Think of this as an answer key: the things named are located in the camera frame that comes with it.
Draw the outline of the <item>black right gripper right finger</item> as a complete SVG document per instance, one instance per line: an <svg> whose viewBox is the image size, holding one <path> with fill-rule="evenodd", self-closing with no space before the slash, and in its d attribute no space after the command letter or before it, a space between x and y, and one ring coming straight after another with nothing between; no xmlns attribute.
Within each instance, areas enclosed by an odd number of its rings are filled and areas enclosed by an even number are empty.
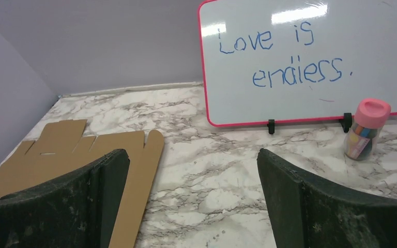
<svg viewBox="0 0 397 248"><path fill-rule="evenodd" d="M397 199L342 186L267 149L257 168L277 247L397 247Z"/></svg>

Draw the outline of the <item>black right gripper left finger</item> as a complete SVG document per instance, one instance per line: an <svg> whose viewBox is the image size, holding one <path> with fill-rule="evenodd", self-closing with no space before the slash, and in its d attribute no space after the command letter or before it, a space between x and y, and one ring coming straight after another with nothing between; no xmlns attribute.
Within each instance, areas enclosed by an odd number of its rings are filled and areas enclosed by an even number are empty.
<svg viewBox="0 0 397 248"><path fill-rule="evenodd" d="M0 198L0 247L108 247L130 159L115 149Z"/></svg>

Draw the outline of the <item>brown cardboard box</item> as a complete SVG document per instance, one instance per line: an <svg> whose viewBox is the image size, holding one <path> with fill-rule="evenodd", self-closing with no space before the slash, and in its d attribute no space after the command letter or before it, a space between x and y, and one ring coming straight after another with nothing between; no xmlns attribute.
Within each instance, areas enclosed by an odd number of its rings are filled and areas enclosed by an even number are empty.
<svg viewBox="0 0 397 248"><path fill-rule="evenodd" d="M36 141L23 141L0 166L0 198L81 168L115 149L130 165L108 247L134 247L164 147L157 130L83 136L86 120L45 125Z"/></svg>

